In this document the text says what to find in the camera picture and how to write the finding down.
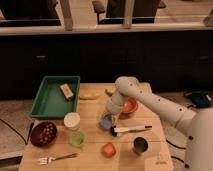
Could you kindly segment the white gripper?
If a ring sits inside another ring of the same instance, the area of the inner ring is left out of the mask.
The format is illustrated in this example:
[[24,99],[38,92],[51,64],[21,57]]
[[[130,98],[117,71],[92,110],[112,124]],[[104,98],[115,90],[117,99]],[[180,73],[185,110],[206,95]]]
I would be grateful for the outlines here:
[[106,103],[106,109],[113,115],[119,114],[122,111],[124,105],[124,97],[115,91],[110,99]]

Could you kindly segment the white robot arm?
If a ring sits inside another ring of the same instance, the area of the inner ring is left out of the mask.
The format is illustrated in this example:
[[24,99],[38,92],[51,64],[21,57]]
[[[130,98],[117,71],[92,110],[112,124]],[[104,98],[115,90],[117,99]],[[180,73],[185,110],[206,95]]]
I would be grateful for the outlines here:
[[187,137],[184,171],[213,171],[213,108],[197,112],[139,87],[135,77],[121,76],[115,81],[115,92],[106,110],[120,114],[128,98],[145,105]]

